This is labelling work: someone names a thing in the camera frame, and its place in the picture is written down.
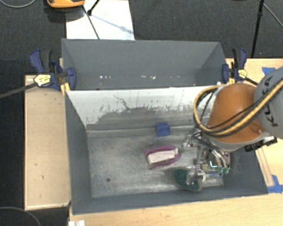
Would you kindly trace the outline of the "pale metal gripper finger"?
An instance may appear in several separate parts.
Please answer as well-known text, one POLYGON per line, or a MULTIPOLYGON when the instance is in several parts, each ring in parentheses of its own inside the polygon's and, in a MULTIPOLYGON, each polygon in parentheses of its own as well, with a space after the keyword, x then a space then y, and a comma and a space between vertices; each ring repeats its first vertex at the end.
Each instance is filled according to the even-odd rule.
POLYGON ((184 142, 179 146, 179 152, 181 155, 197 155, 201 152, 201 147, 193 141, 184 142))
POLYGON ((206 173, 202 170, 189 170, 185 176, 185 183, 189 185, 194 185, 195 181, 202 181, 206 180, 206 173))

